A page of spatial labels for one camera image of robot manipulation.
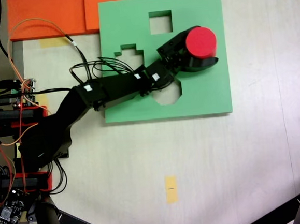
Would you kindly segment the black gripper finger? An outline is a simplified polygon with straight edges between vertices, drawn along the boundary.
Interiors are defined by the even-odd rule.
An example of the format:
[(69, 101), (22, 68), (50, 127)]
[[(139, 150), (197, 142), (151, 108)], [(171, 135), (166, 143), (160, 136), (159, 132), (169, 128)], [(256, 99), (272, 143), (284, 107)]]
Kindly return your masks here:
[(193, 26), (193, 27), (188, 28), (188, 29), (185, 31), (185, 34), (188, 35), (192, 30), (194, 30), (194, 29), (196, 29), (196, 28), (200, 28), (200, 26)]
[(202, 71), (214, 66), (218, 62), (217, 57), (208, 58), (189, 58), (183, 62), (182, 71), (185, 72), (195, 72)]

